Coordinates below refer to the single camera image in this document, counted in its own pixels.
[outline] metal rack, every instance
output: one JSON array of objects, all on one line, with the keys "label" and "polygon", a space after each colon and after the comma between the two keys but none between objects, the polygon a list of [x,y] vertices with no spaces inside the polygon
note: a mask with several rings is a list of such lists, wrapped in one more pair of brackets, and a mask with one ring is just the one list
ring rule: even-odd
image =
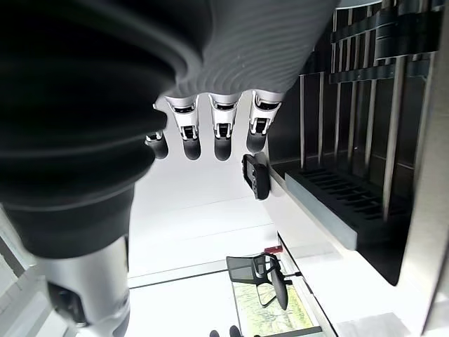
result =
[{"label": "metal rack", "polygon": [[442,8],[404,0],[335,11],[269,133],[273,168],[343,220],[356,233],[351,248],[391,284],[420,176]]}]

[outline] robotic arm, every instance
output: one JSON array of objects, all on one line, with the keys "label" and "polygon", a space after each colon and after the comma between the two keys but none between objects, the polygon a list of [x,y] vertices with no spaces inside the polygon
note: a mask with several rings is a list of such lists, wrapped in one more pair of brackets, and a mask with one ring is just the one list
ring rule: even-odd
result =
[{"label": "robotic arm", "polygon": [[225,160],[240,94],[253,89],[248,148],[261,150],[336,4],[0,1],[0,202],[69,324],[126,333],[134,183],[154,151],[166,155],[156,99],[196,159],[196,96],[210,93]]}]

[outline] silver metal joint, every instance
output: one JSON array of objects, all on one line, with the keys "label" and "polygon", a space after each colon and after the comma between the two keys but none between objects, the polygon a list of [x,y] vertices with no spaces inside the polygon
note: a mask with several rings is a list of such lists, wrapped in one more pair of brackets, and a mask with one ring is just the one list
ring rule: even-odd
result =
[{"label": "silver metal joint", "polygon": [[271,93],[269,91],[254,90],[250,110],[250,132],[254,135],[261,133],[266,135],[269,126],[281,107],[283,93]]},{"label": "silver metal joint", "polygon": [[198,96],[166,97],[183,140],[197,139],[199,134]]},{"label": "silver metal joint", "polygon": [[55,311],[89,336],[126,331],[130,299],[126,240],[76,258],[36,257]]},{"label": "silver metal joint", "polygon": [[149,145],[151,143],[155,143],[155,142],[161,140],[162,136],[163,136],[163,131],[157,131],[152,135],[146,135],[145,136],[145,144]]},{"label": "silver metal joint", "polygon": [[213,130],[216,138],[230,138],[237,115],[241,94],[209,94]]}]

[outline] red object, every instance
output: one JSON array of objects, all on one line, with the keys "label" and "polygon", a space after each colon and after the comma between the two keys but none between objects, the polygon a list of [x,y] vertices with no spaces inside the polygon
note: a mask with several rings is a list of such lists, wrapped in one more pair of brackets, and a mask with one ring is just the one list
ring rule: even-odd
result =
[{"label": "red object", "polygon": [[270,254],[276,254],[276,253],[282,253],[283,248],[282,246],[274,246],[274,247],[269,247],[264,249],[265,253],[270,253]]}]

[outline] black mesh chair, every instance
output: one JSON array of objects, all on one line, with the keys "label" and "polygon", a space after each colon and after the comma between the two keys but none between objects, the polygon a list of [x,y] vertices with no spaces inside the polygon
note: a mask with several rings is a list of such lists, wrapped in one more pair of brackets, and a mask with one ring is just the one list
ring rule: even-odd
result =
[{"label": "black mesh chair", "polygon": [[[263,308],[268,307],[277,298],[282,309],[286,310],[288,305],[287,285],[291,285],[289,276],[300,276],[300,273],[294,275],[283,275],[281,265],[277,257],[270,253],[262,253],[252,258],[226,257],[229,278],[232,282],[254,284],[257,289],[260,305]],[[271,284],[274,287],[276,295],[268,302],[263,303],[260,297],[259,287],[262,284]]]}]

